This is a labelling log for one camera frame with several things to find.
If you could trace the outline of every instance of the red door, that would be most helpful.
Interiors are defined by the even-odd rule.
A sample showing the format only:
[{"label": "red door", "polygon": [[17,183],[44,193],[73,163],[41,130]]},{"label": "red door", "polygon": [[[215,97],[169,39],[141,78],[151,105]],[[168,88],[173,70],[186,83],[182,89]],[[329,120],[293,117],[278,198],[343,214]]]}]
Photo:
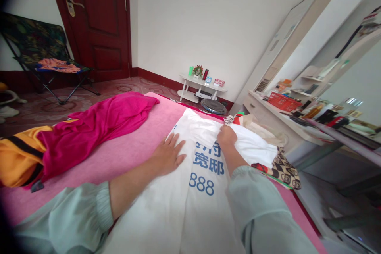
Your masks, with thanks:
[{"label": "red door", "polygon": [[65,12],[75,38],[80,64],[95,69],[91,78],[107,81],[130,77],[131,48],[126,0],[72,0],[75,17]]}]

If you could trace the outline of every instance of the pink mattress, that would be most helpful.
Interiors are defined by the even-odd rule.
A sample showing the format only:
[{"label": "pink mattress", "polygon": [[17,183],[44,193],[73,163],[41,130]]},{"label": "pink mattress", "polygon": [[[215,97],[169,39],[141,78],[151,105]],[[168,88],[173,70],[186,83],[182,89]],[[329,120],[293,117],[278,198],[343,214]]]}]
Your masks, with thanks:
[{"label": "pink mattress", "polygon": [[[66,187],[77,187],[86,182],[99,184],[144,162],[162,138],[171,131],[186,109],[185,106],[152,92],[147,93],[146,96],[156,97],[160,104],[153,107],[147,121],[136,131],[103,143],[94,150],[89,158],[73,169],[50,179],[45,183],[45,188],[38,192],[30,193],[22,188],[2,188],[0,190],[2,203],[10,223],[16,225],[21,222]],[[197,113],[202,118],[221,122],[221,120],[202,112]],[[327,253],[292,192],[280,184],[272,182],[288,205],[293,218],[310,238],[318,252]]]}]

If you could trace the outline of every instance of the right hand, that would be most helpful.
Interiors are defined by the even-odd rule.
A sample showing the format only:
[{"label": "right hand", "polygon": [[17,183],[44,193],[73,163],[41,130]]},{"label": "right hand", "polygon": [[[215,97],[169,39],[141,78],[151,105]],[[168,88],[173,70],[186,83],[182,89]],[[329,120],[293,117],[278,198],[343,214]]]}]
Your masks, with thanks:
[{"label": "right hand", "polygon": [[221,148],[234,146],[234,143],[237,141],[237,135],[231,127],[222,125],[220,133],[217,135],[217,140]]}]

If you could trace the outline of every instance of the folding chair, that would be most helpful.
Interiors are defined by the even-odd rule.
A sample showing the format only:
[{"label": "folding chair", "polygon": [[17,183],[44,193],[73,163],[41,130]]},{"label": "folding chair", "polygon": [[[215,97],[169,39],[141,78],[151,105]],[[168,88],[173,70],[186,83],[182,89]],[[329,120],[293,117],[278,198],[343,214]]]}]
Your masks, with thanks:
[{"label": "folding chair", "polygon": [[[2,12],[0,14],[0,29],[1,34],[14,54],[14,59],[19,62],[21,68],[26,72],[29,81],[38,93],[41,93],[44,89],[47,89],[61,105],[66,104],[69,98],[79,87],[96,95],[100,95],[88,78],[90,72],[94,69],[82,66],[70,58],[66,46],[66,36],[63,31],[64,29],[61,26]],[[19,54],[16,53],[13,48],[14,46],[11,43],[19,49]],[[64,101],[60,100],[49,88],[49,85],[57,76],[58,71],[38,69],[38,62],[45,58],[54,58],[61,61],[66,61],[80,69],[79,72],[76,72],[79,83]],[[41,82],[43,85],[42,90],[39,90],[35,86],[27,70],[30,70],[32,74]],[[47,79],[45,76],[46,74],[51,74],[52,78]],[[82,86],[85,81],[89,83],[95,92]]]}]

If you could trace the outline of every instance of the door lock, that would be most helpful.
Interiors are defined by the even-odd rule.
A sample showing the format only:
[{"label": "door lock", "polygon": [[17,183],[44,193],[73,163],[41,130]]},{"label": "door lock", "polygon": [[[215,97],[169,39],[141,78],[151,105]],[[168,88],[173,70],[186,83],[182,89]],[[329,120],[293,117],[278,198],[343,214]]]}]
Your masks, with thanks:
[{"label": "door lock", "polygon": [[85,8],[85,6],[81,3],[76,3],[73,0],[66,0],[67,9],[69,10],[69,14],[75,18],[75,10],[74,5],[81,6],[82,8]]}]

